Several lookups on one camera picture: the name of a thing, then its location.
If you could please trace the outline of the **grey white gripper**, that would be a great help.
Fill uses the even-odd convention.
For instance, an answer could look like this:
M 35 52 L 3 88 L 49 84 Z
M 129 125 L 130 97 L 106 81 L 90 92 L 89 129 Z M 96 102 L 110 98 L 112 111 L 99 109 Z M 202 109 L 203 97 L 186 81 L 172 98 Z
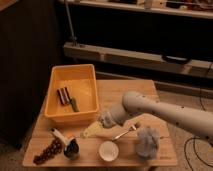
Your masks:
M 90 124 L 81 134 L 81 138 L 88 138 L 93 135 L 96 135 L 98 132 L 100 132 L 103 127 L 104 128 L 112 128 L 116 125 L 115 115 L 117 111 L 114 109 L 106 109 L 103 110 L 100 113 L 100 116 L 98 118 L 99 121 L 95 121 L 92 124 Z

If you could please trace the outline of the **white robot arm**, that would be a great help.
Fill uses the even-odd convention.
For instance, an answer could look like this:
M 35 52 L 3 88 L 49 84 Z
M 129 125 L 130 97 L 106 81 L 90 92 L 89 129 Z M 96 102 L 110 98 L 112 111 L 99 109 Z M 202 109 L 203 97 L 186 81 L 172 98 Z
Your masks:
M 144 113 L 158 117 L 213 144 L 213 113 L 190 107 L 152 100 L 137 91 L 127 91 L 122 100 L 99 113 L 98 118 L 82 133 L 90 137 L 102 129 L 123 126 L 127 120 Z

